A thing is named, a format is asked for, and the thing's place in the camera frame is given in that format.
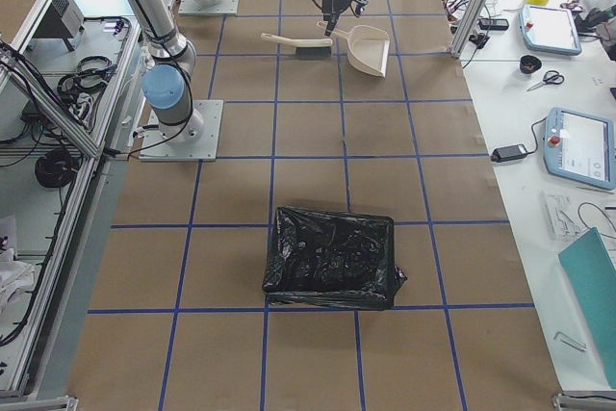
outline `teal folder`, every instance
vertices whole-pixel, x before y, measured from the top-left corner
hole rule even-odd
[[[576,293],[603,361],[609,386],[616,388],[616,269],[603,240],[592,228],[558,254]]]

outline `cable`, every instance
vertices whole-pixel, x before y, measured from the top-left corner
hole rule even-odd
[[[40,137],[41,137],[42,133],[40,135],[38,135],[38,141],[35,141],[35,145],[30,148],[30,151],[28,151],[26,154],[24,154],[21,158],[19,158],[17,161],[14,161],[10,164],[4,164],[0,167],[12,167],[16,164],[19,164],[20,162],[22,162],[24,159],[26,159],[28,156],[30,156],[32,153],[34,153],[35,149],[37,149],[37,146],[39,145],[39,141],[40,141]]]
[[[488,18],[492,19],[492,15],[490,14],[490,10],[488,10],[488,8],[484,5],[483,9],[485,9],[485,11],[488,13]],[[488,38],[490,33],[490,25],[488,25],[488,28],[485,30],[484,34],[484,39],[475,44],[475,50],[473,51],[473,55],[471,55],[471,57],[469,58],[469,60],[467,62],[464,63],[464,65],[462,66],[462,69],[466,68],[466,66],[468,66],[469,64],[471,64],[471,62],[473,61],[473,58],[475,57],[475,53],[477,53],[477,50],[479,50],[479,48],[483,48],[483,46],[485,45],[485,43],[488,41]]]
[[[0,140],[0,144],[13,144],[13,143],[15,143],[16,141],[21,139],[24,135],[26,135],[26,132],[28,132],[29,128],[30,128],[30,124],[26,122],[23,125],[23,128],[21,129],[21,132],[19,132],[18,135],[16,135],[15,137],[12,137],[10,139]]]
[[[144,133],[145,131],[148,130],[156,130],[158,129],[160,126],[158,124],[145,124],[141,127],[137,127],[134,131],[133,131],[133,139],[135,139],[139,134]]]
[[[35,176],[44,188],[61,188],[73,181],[79,163],[62,146],[44,154],[35,163]]]
[[[606,399],[608,401],[616,401],[616,398],[613,397],[606,397],[604,395],[584,395],[584,396],[580,396],[580,397],[574,397],[572,395],[565,395],[563,394],[563,397],[567,397],[567,398],[580,398],[580,399],[585,399],[585,398],[600,398],[600,399]]]
[[[601,212],[601,214],[605,217],[605,219],[607,220],[607,222],[609,223],[609,225],[612,227],[612,230],[614,230],[614,232],[616,233],[616,225],[614,225],[614,222],[611,220],[611,218],[605,213],[605,211],[599,207],[597,204],[594,204],[592,202],[582,202],[577,206],[577,217],[579,218],[579,221],[581,221],[581,224],[584,225],[586,228],[590,229],[591,227],[588,225],[588,223],[586,223],[584,221],[584,219],[581,217],[581,208],[583,206],[592,206],[595,209],[597,209],[599,212]],[[606,235],[605,233],[599,233],[601,236],[605,236],[606,238],[610,238],[612,240],[616,240],[616,236],[612,236],[612,235]]]
[[[547,119],[547,117],[544,117],[543,119],[537,120],[536,122],[533,122],[532,125],[530,126],[530,132],[532,132],[532,137],[535,140],[535,149],[533,149],[532,151],[528,151],[528,154],[536,153],[537,150],[539,149],[539,141],[537,140],[537,134],[535,134],[535,126],[539,125],[542,122],[544,122],[546,119]]]
[[[69,197],[72,194],[74,188],[75,188],[75,180],[73,178],[73,180],[71,181],[68,187],[68,192],[66,193],[66,197]],[[37,283],[35,284],[34,289],[28,292],[30,293],[30,300],[28,302],[28,307],[26,308],[26,312],[24,316],[21,318],[21,321],[15,323],[15,328],[13,329],[13,331],[11,331],[6,336],[0,336],[0,347],[7,346],[11,342],[13,342],[15,339],[17,339],[17,337],[19,336],[23,328],[28,324],[28,320],[30,318],[30,315],[32,314],[32,310],[35,305],[35,300],[37,298],[37,295],[39,294],[40,287],[44,279],[43,276],[45,275],[47,265],[49,264],[49,260],[54,254],[56,242],[58,241],[58,237],[60,235],[60,226],[64,220],[64,216],[66,215],[67,202],[68,201],[65,201],[63,204],[62,197],[61,197],[60,212],[58,213],[58,220],[56,221],[56,226],[54,227],[54,231],[51,237],[51,242],[49,244],[49,247],[47,248],[45,257],[43,258],[42,262],[38,264],[40,266],[40,272],[38,273]]]

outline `plastic bag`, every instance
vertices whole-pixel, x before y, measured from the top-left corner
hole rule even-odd
[[[391,218],[276,210],[263,281],[269,301],[386,310],[405,280]]]

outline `dustpan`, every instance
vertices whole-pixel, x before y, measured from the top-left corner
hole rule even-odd
[[[325,29],[327,23],[319,21],[317,25]],[[389,35],[385,31],[360,24],[348,32],[334,29],[331,34],[348,43],[346,56],[351,66],[371,76],[385,77],[389,54]]]

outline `white table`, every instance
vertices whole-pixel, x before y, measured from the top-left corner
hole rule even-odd
[[[583,53],[573,58],[532,53],[549,63],[535,74],[525,76],[519,71],[518,61],[528,51],[517,24],[514,25],[499,37],[491,33],[493,38],[486,48],[478,51],[474,61],[464,69],[490,151],[517,143],[532,149],[530,125],[557,106],[616,120],[616,100],[609,91],[610,87],[616,87],[616,63],[609,60],[598,42],[584,44]],[[474,48],[466,47],[462,60],[468,59]],[[565,83],[526,92],[549,68],[565,75]],[[544,125],[536,130],[541,143]],[[616,194],[589,192],[580,189],[580,183],[549,175],[542,148],[522,161],[494,165],[494,169],[562,389],[614,392],[605,379],[590,332],[558,262],[558,252],[568,243],[552,236],[542,194],[568,195],[575,205],[573,210],[583,201],[599,206],[615,204]],[[598,214],[584,209],[584,217],[591,225],[606,230],[606,223]],[[558,331],[587,344],[587,350],[581,352],[555,340]]]
[[[493,60],[511,60],[519,61],[523,55],[534,55],[542,62],[594,62],[596,60],[609,61],[605,51],[599,40],[580,38],[582,40],[582,53],[576,57],[567,57],[565,55],[557,55],[553,53],[544,53],[529,51],[524,45],[522,33],[520,32],[520,20],[518,18],[518,9],[522,6],[524,0],[496,0],[496,13],[498,17],[504,17],[509,20],[509,29],[507,31],[490,31],[490,39],[487,45],[477,50],[473,61],[493,61]],[[567,0],[550,0],[547,7],[558,8],[561,3]],[[487,16],[484,9],[482,16]],[[460,60],[466,62],[475,52],[475,46],[468,43],[463,49]]]

